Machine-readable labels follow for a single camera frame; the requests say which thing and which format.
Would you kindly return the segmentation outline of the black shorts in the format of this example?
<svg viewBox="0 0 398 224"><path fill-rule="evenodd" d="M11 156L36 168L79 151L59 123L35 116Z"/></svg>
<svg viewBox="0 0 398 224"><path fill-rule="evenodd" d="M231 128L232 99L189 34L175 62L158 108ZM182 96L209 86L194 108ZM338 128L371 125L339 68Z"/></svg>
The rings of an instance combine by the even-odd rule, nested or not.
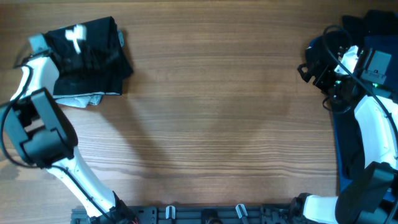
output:
<svg viewBox="0 0 398 224"><path fill-rule="evenodd" d="M78 54L73 42L65 37L73 26L51 30L44 34L52 49L51 59L59 77L53 95L121 95L123 80L133 73L119 41L118 27L113 17L84 22L86 39L78 40Z"/></svg>

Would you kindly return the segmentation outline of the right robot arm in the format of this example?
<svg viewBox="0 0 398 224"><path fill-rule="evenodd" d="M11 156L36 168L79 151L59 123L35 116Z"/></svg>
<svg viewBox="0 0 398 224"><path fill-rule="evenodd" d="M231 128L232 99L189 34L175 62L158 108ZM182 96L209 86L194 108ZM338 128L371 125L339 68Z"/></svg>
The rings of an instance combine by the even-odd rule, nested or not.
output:
<svg viewBox="0 0 398 224"><path fill-rule="evenodd" d="M321 89L330 111L340 169L339 195L302 194L292 222L397 222L397 62L395 50L310 46L298 67Z"/></svg>

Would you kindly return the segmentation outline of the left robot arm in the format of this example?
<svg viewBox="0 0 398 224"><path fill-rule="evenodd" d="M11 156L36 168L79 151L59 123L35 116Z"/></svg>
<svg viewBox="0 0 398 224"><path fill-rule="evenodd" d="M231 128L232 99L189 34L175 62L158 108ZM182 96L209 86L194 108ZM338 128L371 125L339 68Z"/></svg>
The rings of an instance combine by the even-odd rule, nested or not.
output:
<svg viewBox="0 0 398 224"><path fill-rule="evenodd" d="M4 145L3 154L16 166L45 169L61 180L84 205L88 223L128 223L129 209L83 160L76 132L48 90L52 49L42 34L32 36L30 44L38 57L20 65L19 90L1 105L1 134L9 136L21 160Z"/></svg>

